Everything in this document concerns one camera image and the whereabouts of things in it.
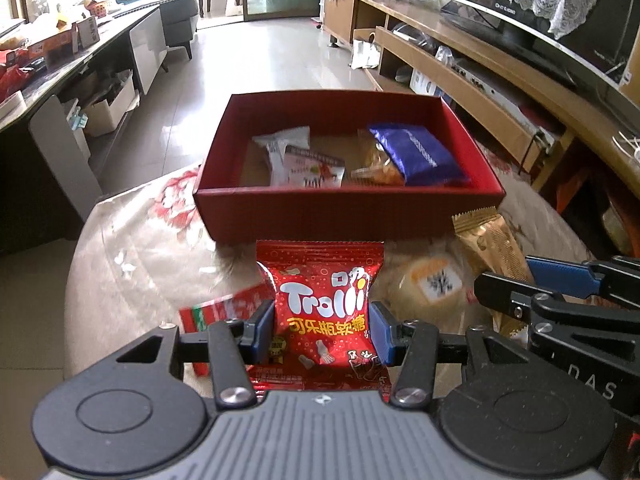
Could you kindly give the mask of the white storage bin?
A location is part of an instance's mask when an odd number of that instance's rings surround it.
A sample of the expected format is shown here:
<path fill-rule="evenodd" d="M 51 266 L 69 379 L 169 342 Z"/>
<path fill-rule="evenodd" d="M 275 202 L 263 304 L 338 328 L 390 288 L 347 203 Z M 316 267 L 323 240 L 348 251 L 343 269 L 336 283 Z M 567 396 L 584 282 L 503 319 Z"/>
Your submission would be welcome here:
<path fill-rule="evenodd" d="M 111 87 L 84 108 L 87 116 L 85 133 L 96 138 L 114 132 L 122 118 L 134 110 L 139 102 L 132 71 L 117 73 Z"/>

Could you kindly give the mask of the blue snack packet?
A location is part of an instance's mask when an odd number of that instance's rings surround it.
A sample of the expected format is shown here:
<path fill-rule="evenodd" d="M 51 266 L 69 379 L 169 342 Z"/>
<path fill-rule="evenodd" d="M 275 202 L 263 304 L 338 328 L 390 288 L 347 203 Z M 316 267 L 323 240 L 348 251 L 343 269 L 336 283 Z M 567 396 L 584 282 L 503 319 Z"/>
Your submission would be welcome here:
<path fill-rule="evenodd" d="M 425 127 L 376 124 L 369 131 L 399 170 L 407 186 L 468 182 L 458 162 Z"/>

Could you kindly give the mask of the wooden TV stand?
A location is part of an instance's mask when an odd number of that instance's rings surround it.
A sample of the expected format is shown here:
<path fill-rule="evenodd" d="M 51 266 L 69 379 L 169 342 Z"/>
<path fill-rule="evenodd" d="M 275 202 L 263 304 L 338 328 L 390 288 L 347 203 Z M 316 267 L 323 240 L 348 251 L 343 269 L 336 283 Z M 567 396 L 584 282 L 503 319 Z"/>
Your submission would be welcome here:
<path fill-rule="evenodd" d="M 583 145 L 629 191 L 639 191 L 639 164 L 620 147 L 614 120 L 574 91 L 509 53 L 398 0 L 324 0 L 332 41 L 371 40 L 381 50 L 375 88 L 398 92 L 402 66 L 427 77 L 479 122 L 544 188 Z"/>

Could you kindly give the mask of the red green long snack packet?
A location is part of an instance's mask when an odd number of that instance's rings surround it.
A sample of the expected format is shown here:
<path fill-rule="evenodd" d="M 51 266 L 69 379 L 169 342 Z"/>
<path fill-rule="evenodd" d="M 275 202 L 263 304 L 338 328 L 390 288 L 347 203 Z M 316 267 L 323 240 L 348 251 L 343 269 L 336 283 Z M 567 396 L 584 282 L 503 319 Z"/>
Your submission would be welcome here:
<path fill-rule="evenodd" d="M 269 363 L 271 346 L 277 339 L 273 297 L 272 287 L 262 283 L 204 304 L 182 308 L 179 315 L 183 331 L 206 332 L 214 323 L 230 324 L 232 334 L 240 342 L 250 381 L 257 386 L 265 381 L 262 369 Z"/>

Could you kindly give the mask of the gold foil snack packet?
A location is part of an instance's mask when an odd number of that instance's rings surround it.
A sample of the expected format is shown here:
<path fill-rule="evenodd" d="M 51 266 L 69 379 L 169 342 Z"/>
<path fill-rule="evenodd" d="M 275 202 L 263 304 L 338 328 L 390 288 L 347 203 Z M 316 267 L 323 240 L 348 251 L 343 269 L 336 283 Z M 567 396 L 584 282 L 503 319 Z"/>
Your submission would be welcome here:
<path fill-rule="evenodd" d="M 475 276 L 490 271 L 533 284 L 521 247 L 495 207 L 455 214 L 451 220 Z"/>

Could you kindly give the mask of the red Trolli candy bag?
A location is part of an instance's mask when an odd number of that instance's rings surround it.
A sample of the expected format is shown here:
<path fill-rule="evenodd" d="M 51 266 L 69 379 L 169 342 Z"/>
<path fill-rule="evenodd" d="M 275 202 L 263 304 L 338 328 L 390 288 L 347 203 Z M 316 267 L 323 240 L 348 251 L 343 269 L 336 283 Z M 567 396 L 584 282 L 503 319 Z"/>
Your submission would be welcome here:
<path fill-rule="evenodd" d="M 256 260 L 273 290 L 267 356 L 247 371 L 272 390 L 378 390 L 390 376 L 371 339 L 369 292 L 382 242 L 260 240 Z"/>

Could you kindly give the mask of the dark long side table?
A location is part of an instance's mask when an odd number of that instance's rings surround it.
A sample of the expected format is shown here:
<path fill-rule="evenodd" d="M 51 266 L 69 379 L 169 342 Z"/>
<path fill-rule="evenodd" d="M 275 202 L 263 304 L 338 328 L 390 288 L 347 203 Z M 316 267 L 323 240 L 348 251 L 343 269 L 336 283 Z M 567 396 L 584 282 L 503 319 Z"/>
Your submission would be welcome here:
<path fill-rule="evenodd" d="M 144 96 L 168 52 L 157 4 L 115 18 L 101 28 L 100 37 L 85 53 L 29 86 L 26 110 L 1 122 L 1 168 L 36 179 L 22 193 L 26 198 L 47 198 L 44 185 L 55 183 L 60 190 L 52 207 L 55 216 L 70 211 L 85 220 L 102 194 L 73 136 L 63 131 L 60 95 L 81 75 L 104 65 L 131 70 L 137 95 Z"/>

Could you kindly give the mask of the clear bag yellow puffs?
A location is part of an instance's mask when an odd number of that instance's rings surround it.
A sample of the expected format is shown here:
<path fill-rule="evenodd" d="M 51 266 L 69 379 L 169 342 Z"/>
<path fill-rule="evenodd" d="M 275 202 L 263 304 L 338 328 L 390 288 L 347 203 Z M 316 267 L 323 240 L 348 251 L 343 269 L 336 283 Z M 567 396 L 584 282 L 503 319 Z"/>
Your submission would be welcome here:
<path fill-rule="evenodd" d="M 350 172 L 352 180 L 366 185 L 404 186 L 405 178 L 370 130 L 357 132 L 361 165 Z"/>

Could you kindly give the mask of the grey sofa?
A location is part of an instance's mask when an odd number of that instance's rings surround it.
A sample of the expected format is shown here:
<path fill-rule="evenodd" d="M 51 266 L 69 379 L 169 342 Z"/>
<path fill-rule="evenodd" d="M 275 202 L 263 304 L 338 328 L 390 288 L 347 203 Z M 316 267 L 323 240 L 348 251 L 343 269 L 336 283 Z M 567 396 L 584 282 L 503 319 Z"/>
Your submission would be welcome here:
<path fill-rule="evenodd" d="M 192 58 L 191 42 L 198 20 L 196 0 L 163 0 L 160 3 L 160 19 L 168 47 L 183 48 L 188 58 Z"/>

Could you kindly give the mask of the white sausage snack packet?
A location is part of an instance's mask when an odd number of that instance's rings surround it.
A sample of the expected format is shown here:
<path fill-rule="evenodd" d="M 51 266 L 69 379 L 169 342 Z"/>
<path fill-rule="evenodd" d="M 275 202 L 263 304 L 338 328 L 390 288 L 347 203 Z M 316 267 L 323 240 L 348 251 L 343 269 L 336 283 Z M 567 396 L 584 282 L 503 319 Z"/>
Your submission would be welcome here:
<path fill-rule="evenodd" d="M 288 146 L 284 158 L 287 185 L 296 188 L 339 188 L 346 165 L 343 159 Z"/>

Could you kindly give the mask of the red plastic bag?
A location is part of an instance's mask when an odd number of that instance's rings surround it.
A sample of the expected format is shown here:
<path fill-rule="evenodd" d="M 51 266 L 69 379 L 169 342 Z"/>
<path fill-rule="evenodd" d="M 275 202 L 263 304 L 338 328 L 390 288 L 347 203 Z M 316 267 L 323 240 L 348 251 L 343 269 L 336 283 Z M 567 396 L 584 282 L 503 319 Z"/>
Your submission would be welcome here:
<path fill-rule="evenodd" d="M 0 101 L 25 87 L 32 76 L 32 70 L 26 67 L 28 62 L 29 54 L 24 48 L 1 52 Z"/>

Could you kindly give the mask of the bread bun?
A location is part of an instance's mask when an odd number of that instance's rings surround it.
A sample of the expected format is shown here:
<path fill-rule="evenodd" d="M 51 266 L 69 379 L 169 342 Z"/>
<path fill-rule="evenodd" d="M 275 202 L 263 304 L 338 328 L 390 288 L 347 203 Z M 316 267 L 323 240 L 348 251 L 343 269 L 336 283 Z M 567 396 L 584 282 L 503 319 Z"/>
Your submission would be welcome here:
<path fill-rule="evenodd" d="M 441 332 L 463 334 L 470 326 L 491 326 L 491 314 L 473 292 L 473 274 L 446 252 L 392 261 L 373 284 L 371 297 L 401 321 L 422 321 Z"/>

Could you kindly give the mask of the grey foil snack packet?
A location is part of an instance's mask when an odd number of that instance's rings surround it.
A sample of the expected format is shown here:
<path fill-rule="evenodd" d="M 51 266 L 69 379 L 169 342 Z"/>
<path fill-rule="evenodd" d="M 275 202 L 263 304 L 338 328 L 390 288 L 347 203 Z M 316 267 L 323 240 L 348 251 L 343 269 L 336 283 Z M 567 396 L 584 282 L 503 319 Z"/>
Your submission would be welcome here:
<path fill-rule="evenodd" d="M 288 170 L 284 163 L 286 148 L 295 146 L 308 150 L 310 148 L 309 139 L 310 128 L 308 126 L 252 137 L 252 141 L 266 151 L 271 186 L 281 186 L 288 183 Z"/>

